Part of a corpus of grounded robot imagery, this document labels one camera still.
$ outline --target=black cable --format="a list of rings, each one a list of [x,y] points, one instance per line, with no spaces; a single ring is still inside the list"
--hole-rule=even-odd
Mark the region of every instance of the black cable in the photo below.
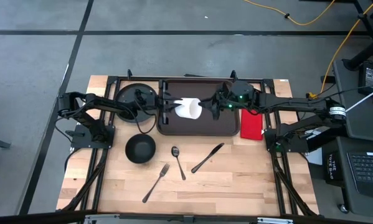
[[[302,152],[299,152],[299,154],[306,160],[306,162],[309,162],[308,159],[306,158],[306,156],[304,156],[304,154]]]
[[[123,105],[118,105],[118,106],[126,109],[129,113],[131,113],[132,117],[134,117],[135,123],[136,123],[136,125],[137,125],[140,133],[142,133],[142,134],[148,134],[151,130],[153,130],[154,126],[156,125],[157,117],[156,117],[156,115],[154,115],[154,124],[153,124],[153,126],[149,129],[149,131],[143,132],[141,130],[141,127],[139,126],[138,119],[136,119],[136,116],[134,115],[134,113],[132,113],[132,111],[129,108],[127,108],[126,106],[123,106]]]
[[[324,90],[323,92],[319,93],[318,95],[316,95],[316,97],[318,97],[319,95],[322,95],[324,92],[330,90],[334,85],[336,85],[336,83],[333,83],[333,85],[331,85],[331,87],[329,87],[326,90]]]
[[[56,126],[56,122],[58,122],[58,121],[60,121],[61,119],[64,119],[64,118],[59,118],[59,119],[57,119],[56,121],[55,121],[55,129],[56,129],[56,131],[58,131],[60,134],[62,134],[63,136],[65,136],[67,139],[68,139],[68,141],[70,142],[70,143],[72,143],[72,140],[65,134],[65,133],[63,133],[63,131],[61,131],[57,126]]]
[[[317,101],[317,102],[323,101],[323,100],[328,99],[328,98],[330,98],[330,97],[332,97],[332,96],[335,96],[335,95],[337,95],[337,94],[341,94],[341,93],[345,93],[345,92],[353,91],[353,90],[358,90],[358,89],[360,89],[360,88],[367,88],[367,87],[373,87],[373,85],[369,85],[369,86],[361,86],[361,87],[352,88],[352,89],[349,89],[349,90],[339,91],[339,92],[337,92],[337,93],[333,93],[332,95],[329,95],[329,96],[327,96],[327,97],[325,97],[325,98],[322,98],[322,99],[320,99],[320,100]]]
[[[233,102],[233,101],[230,101],[230,100],[228,100],[228,99],[226,99],[226,98],[224,98],[224,100],[225,100],[227,103],[229,103],[230,105],[239,105],[239,106],[241,106],[242,108],[246,109],[247,112],[249,112],[249,113],[252,114],[252,115],[257,115],[257,114],[258,114],[258,113],[252,113],[252,110],[255,110],[255,109],[250,109],[250,108],[246,107],[245,105],[243,105],[243,104],[241,104],[241,103],[239,103],[239,102]]]
[[[156,122],[157,122],[157,116],[156,116],[156,114],[148,113],[145,109],[143,109],[143,108],[141,107],[141,105],[139,105],[137,99],[135,99],[135,103],[136,103],[136,105],[139,106],[139,108],[140,108],[140,109],[141,109],[145,114],[150,115],[150,116],[154,116],[154,122],[153,122],[152,127],[149,129],[148,132],[145,132],[145,133],[144,133],[144,132],[142,132],[141,128],[139,127],[138,120],[136,119],[135,115],[132,114],[132,115],[134,116],[134,118],[135,118],[136,125],[138,125],[138,129],[139,129],[139,131],[140,131],[142,134],[148,134],[148,133],[149,133],[151,130],[153,130],[153,128],[155,127]]]
[[[272,109],[276,106],[279,106],[279,105],[283,105],[283,104],[287,104],[287,103],[301,103],[301,104],[305,104],[305,103],[302,103],[302,102],[292,102],[292,101],[287,101],[287,102],[282,102],[282,103],[275,103],[274,105],[271,105],[271,106],[267,106],[266,108],[262,108],[258,111],[258,113],[262,113],[266,110],[269,110],[269,109]]]
[[[300,120],[304,119],[306,112],[304,112],[303,116],[300,118]]]
[[[68,163],[68,160],[71,158],[71,156],[76,153],[78,150],[80,150],[81,148],[75,148],[74,151],[72,151],[66,158],[66,161],[64,162],[64,172],[66,172],[67,170],[67,163]]]
[[[56,121],[55,121],[55,129],[56,129],[56,131],[58,131],[60,134],[62,134],[63,136],[65,136],[67,139],[68,139],[68,141],[70,142],[70,143],[72,143],[72,140],[63,132],[63,131],[61,131],[57,126],[56,126],[56,123],[58,122],[58,121],[60,121],[61,119],[69,119],[69,118],[71,118],[71,117],[73,117],[73,116],[75,116],[77,113],[79,113],[79,112],[81,112],[81,110],[83,110],[84,109],[84,107],[86,107],[89,103],[90,103],[91,101],[89,101],[88,103],[85,103],[83,106],[81,106],[78,110],[76,110],[73,114],[71,114],[70,116],[64,116],[64,117],[62,117],[62,118],[58,118]]]

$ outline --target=red cloth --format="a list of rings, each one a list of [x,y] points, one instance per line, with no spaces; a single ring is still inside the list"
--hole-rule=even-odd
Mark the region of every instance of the red cloth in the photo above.
[[[252,115],[247,110],[243,109],[240,137],[251,140],[262,140],[262,125],[262,114]]]

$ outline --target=silver fork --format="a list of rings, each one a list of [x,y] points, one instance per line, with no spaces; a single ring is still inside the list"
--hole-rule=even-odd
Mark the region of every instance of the silver fork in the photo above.
[[[168,168],[169,168],[169,165],[166,164],[166,165],[164,165],[163,169],[161,169],[160,176],[157,179],[156,183],[154,183],[153,187],[150,189],[150,191],[148,192],[148,194],[146,196],[144,196],[144,198],[142,199],[143,203],[146,203],[148,201],[149,196],[150,196],[151,192],[153,191],[154,187],[159,182],[160,178],[162,178],[162,177],[164,177],[166,175],[166,173],[168,171]]]

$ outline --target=silver spoon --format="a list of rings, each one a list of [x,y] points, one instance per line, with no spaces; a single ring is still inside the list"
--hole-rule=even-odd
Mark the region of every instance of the silver spoon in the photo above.
[[[173,147],[171,148],[171,154],[172,154],[172,155],[176,158],[176,160],[178,161],[179,169],[181,170],[182,180],[186,180],[186,177],[185,177],[184,171],[182,170],[181,164],[179,163],[179,160],[178,160],[179,149],[178,149],[176,146],[173,146]]]

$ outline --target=gray carpet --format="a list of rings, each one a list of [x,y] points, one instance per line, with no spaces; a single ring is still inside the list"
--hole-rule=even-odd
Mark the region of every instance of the gray carpet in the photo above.
[[[298,0],[257,2],[289,12],[299,22],[312,20],[327,6],[324,2]],[[360,2],[363,8],[371,3]],[[87,0],[2,0],[0,29],[77,30],[86,5]],[[243,1],[95,0],[87,30],[349,30],[356,16],[353,5],[335,4],[317,23],[300,27],[277,12]],[[0,35],[0,139],[12,142],[10,150],[0,149],[0,215],[16,212],[74,40],[73,35]],[[320,90],[319,78],[342,40],[296,36],[84,36],[67,91],[85,91],[90,75],[124,75],[129,68],[134,75],[192,73],[209,77],[227,77],[236,70],[239,77],[287,78],[293,95],[303,97],[308,91]],[[367,37],[351,37],[338,58],[352,57],[370,42]],[[74,125],[73,121],[58,124],[63,130]],[[55,210],[69,147],[67,140],[55,132],[31,213]],[[313,183],[322,215],[373,222],[373,218],[342,214],[336,208],[341,198],[339,189],[315,176]]]

